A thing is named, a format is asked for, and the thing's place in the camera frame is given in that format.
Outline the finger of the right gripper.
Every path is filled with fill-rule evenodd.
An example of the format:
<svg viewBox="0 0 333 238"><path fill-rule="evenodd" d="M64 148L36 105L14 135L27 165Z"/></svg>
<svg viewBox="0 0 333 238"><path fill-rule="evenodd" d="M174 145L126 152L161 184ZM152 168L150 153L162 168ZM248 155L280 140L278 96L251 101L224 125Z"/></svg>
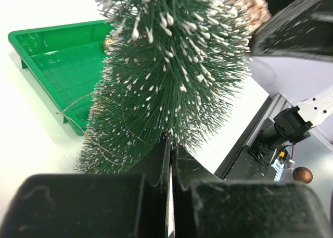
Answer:
<svg viewBox="0 0 333 238"><path fill-rule="evenodd" d="M332 60L332 0L266 0L271 19L250 40L253 56Z"/></svg>

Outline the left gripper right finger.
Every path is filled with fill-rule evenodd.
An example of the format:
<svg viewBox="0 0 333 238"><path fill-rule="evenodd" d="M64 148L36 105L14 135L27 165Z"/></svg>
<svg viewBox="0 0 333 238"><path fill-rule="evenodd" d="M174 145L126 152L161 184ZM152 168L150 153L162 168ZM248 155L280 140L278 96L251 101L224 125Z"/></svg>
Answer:
<svg viewBox="0 0 333 238"><path fill-rule="evenodd" d="M175 237L327 237L315 193L292 182L225 181L171 152Z"/></svg>

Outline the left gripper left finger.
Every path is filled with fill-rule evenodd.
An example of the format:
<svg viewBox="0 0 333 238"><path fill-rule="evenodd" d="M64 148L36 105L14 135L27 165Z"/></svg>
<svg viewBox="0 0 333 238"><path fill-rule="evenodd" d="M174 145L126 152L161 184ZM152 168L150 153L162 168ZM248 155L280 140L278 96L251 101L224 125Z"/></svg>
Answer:
<svg viewBox="0 0 333 238"><path fill-rule="evenodd" d="M1 237L167 237L171 144L122 174L37 174L9 205Z"/></svg>

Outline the frosted pine cone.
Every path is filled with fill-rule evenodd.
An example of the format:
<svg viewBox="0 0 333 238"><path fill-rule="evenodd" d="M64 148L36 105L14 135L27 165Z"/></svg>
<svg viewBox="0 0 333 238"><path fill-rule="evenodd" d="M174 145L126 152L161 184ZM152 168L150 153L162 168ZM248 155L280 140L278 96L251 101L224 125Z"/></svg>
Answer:
<svg viewBox="0 0 333 238"><path fill-rule="evenodd" d="M246 27L248 27L250 35L253 35L259 27L267 23L272 17L266 0L224 0L224 3L234 4L237 9L245 9L242 21L247 23Z"/></svg>

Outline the brown bauble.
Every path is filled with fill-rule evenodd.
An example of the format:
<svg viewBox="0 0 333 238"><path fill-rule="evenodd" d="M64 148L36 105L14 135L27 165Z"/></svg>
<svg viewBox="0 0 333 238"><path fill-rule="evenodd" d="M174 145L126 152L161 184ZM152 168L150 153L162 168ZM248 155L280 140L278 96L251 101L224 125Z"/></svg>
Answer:
<svg viewBox="0 0 333 238"><path fill-rule="evenodd" d="M292 173L293 179L298 182L309 184L313 180L313 174L310 169L306 167L297 167Z"/></svg>

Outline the small green christmas tree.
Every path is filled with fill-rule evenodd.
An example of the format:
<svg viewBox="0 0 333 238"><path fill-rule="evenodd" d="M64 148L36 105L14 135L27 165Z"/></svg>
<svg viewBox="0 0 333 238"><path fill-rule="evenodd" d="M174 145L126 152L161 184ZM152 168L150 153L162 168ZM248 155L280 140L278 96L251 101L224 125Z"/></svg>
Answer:
<svg viewBox="0 0 333 238"><path fill-rule="evenodd" d="M76 171L128 171L160 140L196 149L226 122L248 75L239 0L95 0L112 40Z"/></svg>

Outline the green plastic tray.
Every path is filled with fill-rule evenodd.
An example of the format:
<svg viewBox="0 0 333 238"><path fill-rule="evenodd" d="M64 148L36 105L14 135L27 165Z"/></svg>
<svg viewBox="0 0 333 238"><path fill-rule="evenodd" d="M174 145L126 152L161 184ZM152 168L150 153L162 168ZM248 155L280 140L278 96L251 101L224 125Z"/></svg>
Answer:
<svg viewBox="0 0 333 238"><path fill-rule="evenodd" d="M47 96L64 113L63 122L83 135L90 93L101 77L103 41L112 30L102 20L12 31L8 41Z"/></svg>

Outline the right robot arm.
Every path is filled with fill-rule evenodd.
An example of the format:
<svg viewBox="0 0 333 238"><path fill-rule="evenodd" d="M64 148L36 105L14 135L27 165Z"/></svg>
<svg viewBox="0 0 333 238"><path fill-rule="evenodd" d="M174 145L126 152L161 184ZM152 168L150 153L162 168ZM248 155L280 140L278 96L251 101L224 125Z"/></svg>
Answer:
<svg viewBox="0 0 333 238"><path fill-rule="evenodd" d="M297 57L332 61L332 0L265 0L271 19L250 41L253 56ZM332 114L332 87L281 111L258 132L248 153L259 163L286 142L310 137L309 130Z"/></svg>

